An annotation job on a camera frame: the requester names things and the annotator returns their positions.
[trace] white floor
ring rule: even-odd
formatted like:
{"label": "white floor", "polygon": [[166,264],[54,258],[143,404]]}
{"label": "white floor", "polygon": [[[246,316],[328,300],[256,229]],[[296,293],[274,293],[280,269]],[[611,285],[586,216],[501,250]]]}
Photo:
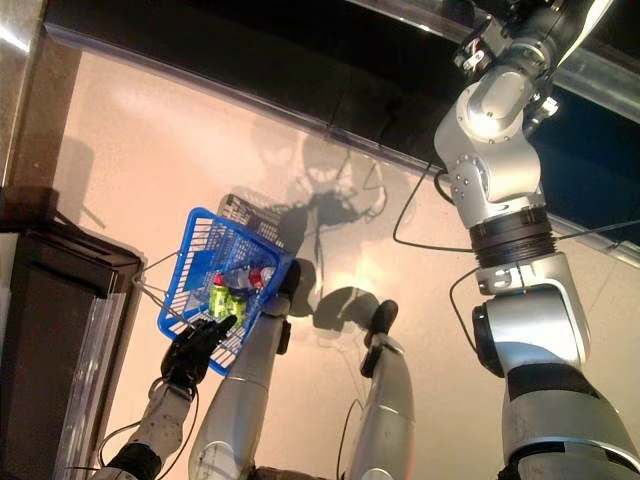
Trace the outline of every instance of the white floor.
{"label": "white floor", "polygon": [[[322,292],[319,285],[312,291],[311,308],[317,307],[320,293],[343,287],[368,291],[380,301],[393,298],[400,305],[392,335],[406,348],[414,384],[415,478],[495,478],[502,467],[504,382],[478,364],[447,299],[449,285],[475,266],[473,256],[426,252],[391,239],[416,181],[414,173],[396,165],[326,143],[222,98],[85,54],[55,186],[64,214],[137,249],[149,261],[177,248],[192,207],[215,211],[227,193],[299,207],[307,221],[299,256],[317,265],[315,227],[320,223],[321,231],[327,230],[321,233],[325,278]],[[335,199],[331,192],[349,196],[350,203],[319,201]],[[332,218],[346,218],[345,206],[353,221],[332,229]],[[468,246],[455,209],[428,182],[400,234],[417,242]],[[585,371],[620,410],[640,445],[640,270],[574,241],[561,248],[591,325],[592,356]],[[147,280],[164,287],[172,268],[161,265]],[[316,275],[321,283],[321,268]],[[461,285],[457,298],[467,320],[483,301],[472,280]],[[169,342],[156,327],[157,315],[157,307],[143,298],[110,430],[140,417],[147,388],[159,374]],[[346,409],[368,388],[358,375],[362,332],[353,322],[345,323],[342,332],[320,329],[310,316],[292,323],[289,353],[277,359],[257,463],[333,478]],[[219,381],[210,372],[203,382],[201,414]],[[343,464],[356,424],[349,428]],[[125,439],[114,440],[107,456]],[[167,478],[186,478],[187,458]]]}

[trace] black cable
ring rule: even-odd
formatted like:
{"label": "black cable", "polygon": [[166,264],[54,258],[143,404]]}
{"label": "black cable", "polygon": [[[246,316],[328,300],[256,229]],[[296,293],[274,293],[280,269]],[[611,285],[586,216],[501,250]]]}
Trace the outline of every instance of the black cable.
{"label": "black cable", "polygon": [[453,282],[453,285],[451,285],[451,288],[449,289],[449,301],[451,302],[451,306],[453,307],[453,310],[456,312],[456,316],[458,317],[458,322],[460,322],[460,326],[462,327],[462,331],[464,332],[464,336],[467,338],[467,343],[469,343],[469,346],[471,347],[471,350],[473,350],[475,353],[478,353],[478,350],[476,349],[476,346],[473,344],[473,341],[471,340],[471,335],[469,335],[469,330],[467,330],[467,325],[462,320],[462,315],[460,315],[460,311],[458,310],[458,306],[456,305],[456,301],[453,298],[453,291],[455,290],[455,288],[458,285],[460,285],[460,283],[462,283],[462,281],[465,278],[467,278],[470,275],[472,275],[473,273],[475,273],[476,270],[478,270],[478,268],[479,267],[476,267],[473,270],[465,273],[458,280]]}
{"label": "black cable", "polygon": [[402,245],[408,245],[409,247],[416,247],[416,248],[424,248],[426,250],[437,250],[440,252],[473,253],[473,250],[471,250],[470,248],[455,248],[455,247],[441,247],[436,245],[424,245],[421,243],[406,242],[398,238],[398,228],[400,227],[400,222],[402,221],[402,218],[404,217],[404,214],[406,213],[407,208],[409,208],[409,205],[411,204],[413,197],[415,197],[416,192],[420,188],[420,185],[422,185],[422,182],[424,181],[424,177],[427,176],[427,172],[429,171],[430,167],[431,167],[431,162],[429,162],[429,164],[427,165],[427,168],[425,168],[424,173],[420,177],[420,180],[418,180],[418,183],[416,184],[415,188],[411,192],[411,195],[409,195],[407,202],[404,204],[404,207],[402,208],[402,211],[398,216],[398,220],[396,221],[396,225],[393,228],[393,240]]}
{"label": "black cable", "polygon": [[556,237],[556,240],[557,241],[567,240],[568,238],[575,238],[575,237],[580,237],[582,235],[589,235],[590,233],[608,232],[609,230],[617,230],[619,228],[630,227],[632,225],[638,225],[638,224],[640,224],[640,218],[636,220],[629,220],[628,222],[612,223],[610,225],[605,225],[604,227],[591,228],[583,232],[562,235],[561,237]]}
{"label": "black cable", "polygon": [[142,420],[138,420],[137,422],[133,422],[130,423],[129,425],[125,425],[124,427],[120,427],[117,430],[114,430],[113,432],[111,432],[109,435],[107,435],[106,437],[104,437],[102,439],[102,442],[100,442],[100,445],[98,446],[98,464],[104,468],[104,466],[106,465],[104,463],[104,455],[103,455],[103,450],[105,445],[107,444],[107,442],[109,440],[111,440],[113,437],[115,437],[116,435],[118,435],[119,433],[122,432],[126,432],[127,430],[137,427],[138,425],[140,425],[142,423]]}
{"label": "black cable", "polygon": [[440,185],[440,177],[445,173],[447,173],[446,170],[438,170],[438,173],[436,173],[435,177],[433,177],[433,186],[436,187],[436,192],[438,192],[446,202],[450,203],[451,205],[455,205],[455,203],[453,203],[453,199],[445,193],[445,191],[442,189],[442,186]]}
{"label": "black cable", "polygon": [[185,438],[184,443],[182,444],[182,447],[180,448],[180,450],[178,451],[178,454],[176,455],[176,458],[173,459],[173,462],[171,462],[171,465],[169,465],[169,468],[167,468],[167,470],[162,475],[160,475],[157,480],[162,480],[164,477],[166,477],[167,474],[171,471],[171,469],[176,465],[176,463],[178,462],[178,459],[180,458],[180,455],[182,455],[182,452],[184,452],[184,449],[187,447],[187,443],[189,443],[189,439],[191,438],[193,429],[196,426],[196,419],[198,418],[198,408],[200,407],[200,394],[198,393],[198,389],[196,387],[193,387],[193,389],[194,389],[194,394],[196,399],[196,408],[195,408],[195,411],[193,412],[193,422],[191,423],[191,428],[189,429],[187,438]]}
{"label": "black cable", "polygon": [[94,467],[64,467],[65,470],[82,470],[85,471],[87,473],[85,473],[84,478],[88,478],[89,472],[97,472],[100,469],[99,468],[94,468]]}
{"label": "black cable", "polygon": [[347,412],[347,416],[344,419],[344,427],[342,427],[342,437],[340,438],[340,448],[338,448],[338,461],[336,462],[336,480],[340,480],[340,457],[342,456],[342,447],[344,446],[344,437],[347,434],[347,425],[349,424],[349,417],[351,417],[351,412],[353,411],[353,407],[357,405],[360,406],[360,410],[364,410],[362,403],[357,398],[353,399],[351,402],[351,406],[349,407],[349,411]]}

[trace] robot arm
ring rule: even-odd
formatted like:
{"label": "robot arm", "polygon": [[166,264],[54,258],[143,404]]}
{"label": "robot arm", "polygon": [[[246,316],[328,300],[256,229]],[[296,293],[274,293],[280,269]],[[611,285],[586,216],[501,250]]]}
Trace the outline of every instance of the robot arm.
{"label": "robot arm", "polygon": [[488,70],[447,113],[435,146],[480,264],[480,291],[493,296],[473,323],[480,362],[507,380],[500,478],[637,479],[640,460],[615,409],[580,372],[589,330],[523,133],[525,112],[533,123],[552,113],[544,97],[553,72],[611,2],[547,3],[510,37],[492,21],[463,47],[471,55],[461,68]]}
{"label": "robot arm", "polygon": [[162,380],[149,392],[149,404],[127,444],[92,480],[153,480],[169,455],[180,448],[182,424],[209,357],[226,338],[236,317],[223,322],[196,320],[172,342],[162,360]]}

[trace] blue basket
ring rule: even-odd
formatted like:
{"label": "blue basket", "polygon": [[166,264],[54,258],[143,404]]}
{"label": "blue basket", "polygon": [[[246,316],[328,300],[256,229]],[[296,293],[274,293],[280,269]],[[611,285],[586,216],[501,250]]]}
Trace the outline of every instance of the blue basket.
{"label": "blue basket", "polygon": [[[234,326],[227,339],[211,355],[209,366],[226,375],[261,306],[277,291],[292,260],[289,252],[246,227],[220,218],[204,208],[194,208],[187,220],[164,305],[185,320],[205,318],[214,321],[209,315],[209,291],[215,273],[246,266],[274,267],[267,285],[249,297],[244,325]],[[158,327],[173,339],[185,324],[165,308],[158,316]]]}

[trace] cable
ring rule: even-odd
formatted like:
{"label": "cable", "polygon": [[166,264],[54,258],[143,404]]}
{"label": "cable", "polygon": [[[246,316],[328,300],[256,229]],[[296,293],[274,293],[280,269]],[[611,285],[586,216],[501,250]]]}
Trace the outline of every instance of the cable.
{"label": "cable", "polygon": [[94,468],[94,467],[64,467],[65,470],[91,470],[94,472],[97,472],[98,470],[100,470],[99,468]]}
{"label": "cable", "polygon": [[589,235],[590,233],[608,232],[609,230],[617,230],[619,228],[630,227],[632,225],[638,225],[638,224],[640,224],[640,218],[636,220],[629,220],[628,222],[612,223],[610,225],[605,225],[604,227],[591,228],[583,232],[570,233],[569,235],[562,235],[561,237],[556,237],[556,241],[567,240],[568,238],[580,237],[582,235]]}
{"label": "cable", "polygon": [[169,468],[167,468],[167,470],[158,477],[157,480],[162,480],[164,477],[167,476],[167,474],[171,471],[171,469],[175,466],[175,464],[178,462],[178,459],[180,458],[180,455],[182,455],[182,452],[184,452],[184,449],[187,447],[187,443],[189,443],[189,439],[191,438],[191,434],[193,433],[193,429],[196,426],[196,419],[198,418],[198,408],[200,407],[200,394],[198,393],[198,389],[196,387],[193,387],[194,389],[194,394],[195,394],[195,399],[196,399],[196,408],[195,411],[193,412],[193,422],[191,423],[191,428],[189,429],[189,433],[187,434],[187,438],[185,438],[182,447],[180,448],[180,450],[178,451],[178,454],[176,455],[176,458],[173,459],[173,462],[171,462],[171,465],[169,465]]}
{"label": "cable", "polygon": [[336,462],[336,480],[340,480],[340,457],[342,456],[342,447],[344,446],[344,437],[347,434],[347,425],[349,425],[349,417],[351,417],[351,412],[353,411],[353,407],[357,405],[360,406],[360,410],[364,410],[362,403],[357,398],[353,399],[351,402],[351,406],[349,407],[349,411],[347,412],[347,416],[344,419],[344,427],[342,427],[342,437],[340,438],[340,448],[338,448],[338,461]]}
{"label": "cable", "polygon": [[398,238],[398,228],[400,227],[400,222],[402,221],[402,218],[404,217],[404,214],[406,213],[407,208],[409,208],[409,205],[411,204],[413,197],[415,197],[416,192],[420,188],[420,185],[422,185],[422,182],[424,181],[424,177],[427,176],[427,172],[429,171],[430,167],[431,167],[431,162],[429,162],[429,164],[427,165],[427,168],[425,168],[424,173],[420,177],[420,180],[418,180],[418,183],[416,184],[415,188],[411,192],[411,195],[409,195],[407,202],[404,204],[404,207],[402,207],[402,211],[400,212],[400,215],[398,216],[398,220],[396,221],[396,225],[393,228],[393,240],[402,245],[407,245],[409,247],[416,247],[416,248],[424,248],[426,250],[437,250],[440,252],[473,253],[473,250],[471,250],[470,248],[454,248],[454,247],[441,247],[441,246],[435,246],[435,245],[424,245],[421,243],[406,242]]}
{"label": "cable", "polygon": [[104,450],[104,446],[107,444],[107,442],[109,440],[111,440],[113,437],[115,437],[116,435],[118,435],[119,433],[125,432],[127,430],[130,430],[134,427],[137,427],[138,425],[140,425],[142,423],[142,420],[138,420],[137,422],[131,423],[129,425],[126,425],[124,427],[120,427],[117,430],[114,430],[113,432],[111,432],[109,435],[107,435],[106,437],[104,437],[102,439],[102,442],[100,442],[100,445],[98,446],[98,464],[104,468],[105,463],[104,463],[104,456],[102,454],[102,451]]}
{"label": "cable", "polygon": [[467,338],[467,343],[469,343],[469,346],[471,347],[471,350],[473,350],[475,353],[478,353],[478,350],[476,349],[476,346],[473,344],[473,341],[471,340],[471,335],[469,335],[469,330],[467,330],[467,326],[465,325],[464,321],[462,320],[462,316],[460,315],[460,311],[458,310],[458,306],[456,305],[456,301],[453,298],[453,291],[455,290],[455,288],[458,285],[460,285],[460,283],[462,283],[462,281],[465,278],[467,278],[470,275],[472,275],[473,273],[475,273],[476,270],[478,270],[478,268],[479,267],[476,267],[473,270],[465,273],[458,280],[453,282],[453,284],[451,285],[451,288],[449,289],[449,301],[451,302],[451,306],[453,307],[453,310],[456,312],[456,316],[458,317],[458,322],[460,322],[460,326],[462,327],[462,331],[464,332],[464,336]]}
{"label": "cable", "polygon": [[447,173],[446,170],[438,170],[438,173],[436,173],[435,177],[433,177],[433,186],[436,187],[436,192],[438,192],[446,202],[450,203],[451,205],[455,205],[451,197],[445,193],[445,191],[442,189],[442,186],[440,185],[440,177],[445,173]]}

